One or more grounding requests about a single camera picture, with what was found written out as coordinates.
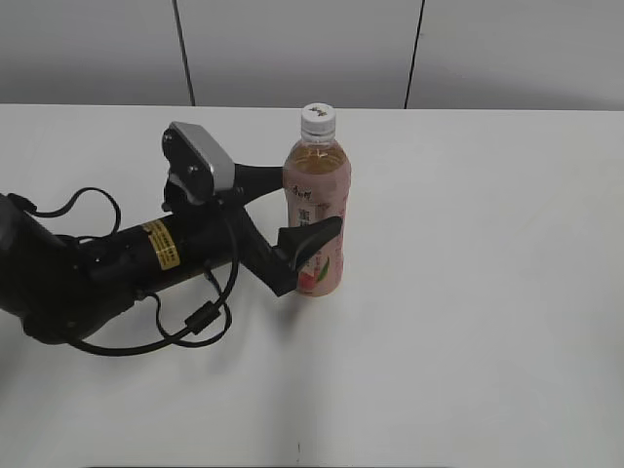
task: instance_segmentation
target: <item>black cable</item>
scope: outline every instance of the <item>black cable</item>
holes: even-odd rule
[[[182,52],[182,64],[184,65],[184,76],[186,77],[188,96],[191,100],[191,105],[195,106],[195,92],[193,91],[193,82],[191,81],[191,70],[188,66],[188,57],[186,56],[186,45],[184,44],[184,33],[182,32],[182,22],[179,19],[177,0],[172,0],[172,4],[174,5],[175,29],[177,30],[177,40],[179,41],[179,48]]]
[[[236,283],[236,279],[238,278],[238,270],[239,270],[239,263],[240,263],[238,245],[236,243],[236,235],[234,234],[234,230],[232,229],[231,224],[229,223],[229,221],[226,219],[225,216],[223,217],[223,222],[225,224],[225,228],[227,229],[227,232],[230,238],[230,247],[232,250],[232,267],[230,269],[230,275],[227,279],[227,284],[225,285],[225,288],[223,289],[223,293],[219,296],[219,298],[214,303],[213,307],[217,309],[220,308],[225,303],[225,301],[227,300],[227,297],[229,297],[229,295],[232,293],[232,290],[234,289],[234,284]],[[158,304],[156,314],[158,315],[160,313],[160,308],[161,308],[160,298],[156,294],[148,294],[147,296],[156,299],[156,302]],[[47,323],[49,323],[52,326],[53,332],[58,334],[58,336],[60,336],[62,339],[64,339],[67,342],[67,344],[69,344],[70,346],[73,346],[76,349],[79,349],[86,353],[95,354],[97,356],[126,357],[126,356],[138,356],[140,354],[147,354],[153,351],[158,351],[159,349],[162,349],[165,346],[169,346],[170,344],[176,344],[178,341],[186,337],[188,334],[192,333],[191,328],[184,327],[182,330],[178,331],[177,333],[171,334],[169,335],[169,337],[166,337],[160,341],[156,341],[150,344],[144,344],[142,346],[135,346],[135,347],[130,347],[130,348],[106,348],[102,346],[96,346],[94,344],[88,343],[78,338],[74,338],[73,336],[65,333],[60,327],[57,327],[56,324],[52,324],[51,321],[47,320],[47,317],[45,317],[45,319]]]
[[[408,91],[406,92],[406,101],[403,105],[404,109],[410,105],[411,79],[413,78],[413,70],[416,65],[416,51],[418,50],[418,39],[420,38],[420,26],[422,26],[422,12],[425,10],[425,0],[421,0],[420,14],[418,15],[418,27],[416,28],[416,37],[413,40],[413,52],[411,54],[411,66],[409,67]]]
[[[119,205],[117,204],[117,202],[108,193],[106,193],[105,191],[99,188],[85,187],[85,188],[78,190],[71,197],[69,202],[67,202],[60,209],[53,211],[53,212],[38,212],[36,210],[36,207],[27,199],[19,195],[15,195],[15,194],[10,194],[10,195],[13,195],[11,197],[11,200],[14,203],[16,203],[16,205],[20,209],[26,211],[27,213],[30,213],[32,215],[36,215],[39,217],[58,217],[58,216],[67,214],[71,210],[71,208],[75,205],[78,197],[80,197],[80,195],[90,190],[102,193],[106,198],[108,198],[108,200],[111,201],[111,204],[113,205],[113,208],[115,209],[115,225],[113,227],[112,232],[109,234],[109,236],[113,235],[119,230],[119,225],[121,223],[121,209],[119,208]],[[219,295],[219,298],[216,300],[216,303],[213,306],[216,309],[223,306],[223,304],[225,304],[225,301],[227,300],[227,297],[232,293],[232,290],[234,289],[234,284],[236,283],[236,279],[238,278],[238,270],[239,270],[239,253],[238,253],[238,245],[236,242],[236,235],[234,234],[234,230],[232,229],[232,226],[227,220],[227,218],[223,216],[222,220],[225,224],[225,228],[227,229],[229,239],[230,239],[230,248],[232,251],[232,267],[230,269],[230,275],[227,279],[227,284],[225,285],[225,289],[223,290],[222,294]],[[40,320],[42,320],[46,325],[48,325],[48,327],[50,327],[50,329],[52,329],[52,331],[55,334],[57,334],[59,337],[65,340],[67,344],[69,344],[70,346],[76,349],[79,349],[80,351],[84,351],[86,353],[94,354],[97,356],[128,357],[128,356],[138,356],[141,354],[147,354],[153,351],[158,351],[159,349],[163,349],[164,347],[169,346],[170,344],[175,344],[181,339],[183,339],[184,337],[186,337],[188,334],[193,332],[192,328],[184,327],[182,330],[178,331],[177,333],[168,335],[168,337],[165,337],[164,339],[161,339],[160,341],[155,341],[153,343],[144,344],[141,346],[126,347],[126,348],[107,348],[103,346],[97,346],[97,345],[88,343],[82,339],[75,338],[71,334],[65,332],[62,326],[55,323],[43,312],[43,307],[40,307],[39,303],[35,303],[35,299],[26,290],[24,285],[15,281],[14,288],[17,292],[19,292],[20,297],[25,302],[28,309],[33,311]],[[162,305],[160,297],[155,293],[147,294],[146,297],[152,297],[153,299],[156,300],[156,304],[157,304],[156,315],[158,316],[160,314],[160,309]]]
[[[104,239],[106,237],[112,236],[113,234],[117,234],[119,231],[119,226],[121,226],[121,208],[119,208],[119,204],[115,201],[115,199],[105,190],[97,187],[83,187],[74,193],[69,201],[65,203],[58,210],[54,210],[53,212],[39,212],[37,211],[37,207],[27,198],[21,197],[20,195],[16,195],[15,193],[9,194],[9,199],[20,209],[28,213],[29,215],[33,215],[36,217],[44,217],[44,218],[52,218],[52,217],[60,217],[63,215],[67,215],[69,211],[74,208],[74,205],[80,198],[80,196],[85,192],[97,192],[102,194],[106,199],[110,202],[115,211],[115,222],[113,224],[113,228],[109,234],[105,236],[79,236],[74,239],[77,242],[81,242],[84,240],[94,240],[94,239]]]
[[[206,270],[206,276],[208,277],[208,281],[213,285],[216,292],[219,295],[222,295],[223,292],[221,291],[221,286],[219,285],[218,280],[210,269]],[[225,311],[225,325],[223,326],[223,330],[217,333],[215,336],[205,339],[203,341],[184,341],[181,339],[176,341],[174,344],[185,348],[202,348],[204,346],[210,346],[211,344],[215,344],[216,342],[218,342],[225,336],[229,328],[232,326],[232,311],[227,305],[227,302],[223,303],[223,310]],[[160,309],[156,311],[156,327],[163,337],[171,336],[165,330],[160,320]]]

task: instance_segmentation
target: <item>plastic bottle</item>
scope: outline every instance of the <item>plastic bottle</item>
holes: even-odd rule
[[[301,140],[284,166],[289,226],[311,224],[339,215],[344,220],[351,185],[351,163],[335,140],[335,110],[327,104],[301,111]],[[297,290],[319,296],[331,293],[342,278],[342,232],[329,241],[299,272]]]

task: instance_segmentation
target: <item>cable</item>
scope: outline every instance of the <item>cable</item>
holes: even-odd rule
[[[222,218],[222,220],[223,220],[223,223],[225,224],[225,228],[227,229],[227,232],[230,238],[230,248],[232,250],[232,267],[230,269],[230,275],[227,279],[227,284],[225,285],[225,288],[223,289],[222,294],[219,295],[219,298],[214,303],[213,307],[217,309],[220,308],[223,304],[225,304],[227,297],[229,297],[229,295],[232,293],[232,290],[234,289],[234,284],[236,283],[236,279],[238,278],[238,270],[239,270],[239,263],[240,263],[238,245],[236,243],[236,235],[234,234],[232,225],[229,223],[229,221],[227,220],[225,216]],[[153,294],[153,293],[148,294],[147,297],[152,297],[156,300],[156,303],[158,304],[156,315],[158,316],[160,314],[160,308],[161,308],[160,298],[158,297],[158,295]],[[39,311],[38,307],[32,308],[32,304],[28,302],[27,302],[27,305],[28,307],[31,308],[31,310]],[[164,339],[160,341],[156,341],[150,344],[144,344],[142,346],[136,346],[136,347],[130,347],[130,348],[106,348],[102,346],[96,346],[94,344],[88,343],[78,338],[74,338],[73,336],[65,333],[60,327],[57,327],[56,324],[52,324],[51,321],[49,321],[48,318],[45,317],[43,314],[40,314],[40,315],[46,320],[47,323],[51,325],[53,332],[55,332],[56,334],[58,334],[58,336],[63,338],[67,342],[67,344],[81,351],[84,351],[90,354],[95,354],[97,356],[126,357],[126,356],[138,356],[141,354],[147,354],[147,353],[151,353],[152,351],[157,351],[159,349],[162,349],[165,346],[169,346],[170,344],[177,344],[185,336],[192,333],[192,329],[190,329],[189,327],[184,327],[182,330],[178,331],[177,333],[170,334],[168,335],[168,337],[165,337]]]
[[[53,211],[53,212],[37,212],[35,205],[33,205],[29,200],[19,195],[10,194],[10,198],[12,202],[16,204],[16,206],[18,206],[21,210],[24,210],[25,212],[31,215],[35,215],[39,217],[58,217],[58,216],[62,216],[68,213],[71,210],[71,208],[75,205],[80,195],[82,195],[83,193],[87,191],[96,191],[96,192],[103,194],[106,198],[108,198],[108,200],[113,205],[113,208],[115,209],[115,225],[111,233],[108,234],[108,236],[115,234],[119,230],[119,225],[121,223],[121,209],[119,208],[119,205],[117,204],[117,202],[112,198],[112,196],[110,196],[104,190],[101,190],[99,188],[85,187],[85,188],[78,190],[69,199],[69,202],[67,202],[60,209]],[[236,279],[238,278],[239,263],[240,263],[238,245],[236,242],[236,235],[234,234],[234,230],[232,229],[232,226],[227,220],[227,218],[225,217],[225,215],[222,216],[222,220],[223,220],[223,223],[225,224],[225,228],[227,229],[229,240],[230,240],[230,248],[232,251],[231,252],[232,267],[230,269],[230,274],[227,279],[227,284],[225,285],[225,289],[219,295],[219,298],[216,300],[216,303],[213,306],[216,309],[219,309],[221,306],[223,306],[225,304],[225,301],[227,300],[227,297],[232,293],[232,290],[234,289],[234,285],[236,283]],[[125,347],[125,348],[107,348],[103,346],[97,346],[97,345],[88,343],[82,339],[75,338],[71,334],[67,333],[62,326],[60,326],[58,323],[55,323],[43,312],[43,308],[39,307],[39,303],[35,303],[35,299],[32,297],[31,294],[29,294],[29,292],[26,290],[24,285],[20,284],[18,281],[14,281],[13,284],[14,284],[15,290],[19,292],[19,295],[21,296],[22,300],[25,302],[28,309],[32,310],[38,316],[40,320],[42,320],[46,325],[48,325],[48,327],[52,329],[52,331],[55,334],[57,334],[59,337],[65,340],[65,342],[69,344],[70,346],[76,349],[79,349],[80,351],[84,351],[89,354],[94,354],[96,356],[128,357],[128,356],[138,356],[141,354],[147,354],[153,351],[158,351],[159,349],[169,346],[170,344],[176,344],[177,342],[181,341],[184,337],[186,337],[188,334],[193,332],[193,329],[191,329],[190,327],[184,327],[182,330],[178,331],[177,333],[169,334],[167,335],[167,337],[165,337],[164,339],[161,339],[160,341],[155,341],[153,343],[144,344],[141,346]],[[156,300],[156,304],[157,304],[156,315],[158,317],[160,315],[160,309],[162,306],[160,297],[155,293],[149,293],[145,297],[152,297],[154,300]]]
[[[69,211],[72,208],[74,208],[74,205],[76,204],[80,196],[86,192],[97,192],[97,193],[102,194],[104,197],[106,197],[106,199],[112,205],[113,210],[115,211],[115,222],[113,224],[113,228],[110,231],[110,233],[106,234],[105,236],[79,236],[79,237],[75,237],[74,240],[76,242],[81,242],[85,240],[104,239],[106,237],[117,234],[117,232],[119,232],[119,226],[121,226],[121,208],[119,208],[119,204],[115,201],[112,195],[110,195],[105,190],[102,190],[101,188],[83,187],[80,190],[78,190],[76,193],[74,193],[67,203],[65,203],[58,210],[54,210],[53,212],[39,212],[37,211],[37,207],[30,200],[20,195],[17,195],[15,193],[10,193],[8,195],[8,198],[16,205],[16,207],[28,213],[29,215],[33,215],[36,217],[52,218],[52,217],[61,217],[63,215],[67,215]]]
[[[216,279],[215,275],[210,269],[206,271],[206,276],[208,277],[208,281],[214,286],[214,289],[216,290],[216,292],[219,295],[222,295],[223,292],[221,291],[221,286],[219,285],[218,280]],[[223,310],[225,311],[225,325],[223,326],[223,330],[217,333],[215,336],[205,339],[203,341],[184,341],[181,339],[181,340],[176,341],[174,344],[177,346],[185,347],[185,348],[202,348],[204,346],[210,346],[211,344],[215,344],[216,342],[218,342],[220,339],[222,339],[225,336],[225,333],[232,326],[232,312],[229,306],[227,305],[227,302],[223,303]],[[165,330],[160,320],[160,309],[156,311],[156,327],[158,328],[158,331],[163,337],[167,338],[171,336]]]
[[[223,338],[227,330],[232,325],[232,314],[229,306],[225,303],[227,297],[229,297],[232,289],[234,288],[234,283],[236,283],[236,278],[238,277],[238,269],[239,269],[239,253],[238,253],[238,245],[236,243],[236,235],[234,234],[234,229],[232,229],[232,225],[227,220],[227,217],[223,216],[222,218],[223,224],[225,224],[225,228],[227,229],[227,233],[230,238],[230,244],[232,246],[232,269],[230,270],[230,276],[227,280],[227,284],[225,285],[225,289],[223,292],[220,290],[220,285],[215,278],[215,275],[210,269],[206,270],[206,273],[209,277],[209,281],[213,284],[214,288],[217,290],[219,297],[212,306],[212,309],[219,309],[223,306],[223,310],[225,310],[225,326],[223,327],[223,331],[213,336],[212,338],[206,339],[204,341],[183,341],[178,339],[175,344],[179,346],[183,346],[186,348],[201,348],[203,346],[209,346],[213,343],[216,343],[220,339]],[[161,321],[160,321],[160,311],[156,313],[156,327],[160,334],[167,338],[171,335],[167,333],[164,329]]]

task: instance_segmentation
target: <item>warning label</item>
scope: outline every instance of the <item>warning label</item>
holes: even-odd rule
[[[154,252],[158,256],[161,269],[169,270],[178,266],[180,262],[176,244],[174,244],[174,239],[172,239],[165,223],[156,219],[143,224],[143,229],[147,232],[149,242],[151,242]]]

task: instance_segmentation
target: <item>white wall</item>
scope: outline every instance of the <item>white wall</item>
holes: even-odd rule
[[[171,0],[2,0],[0,102],[188,104]]]
[[[402,107],[420,0],[180,0],[198,104]]]
[[[410,107],[624,110],[624,1],[430,0]]]

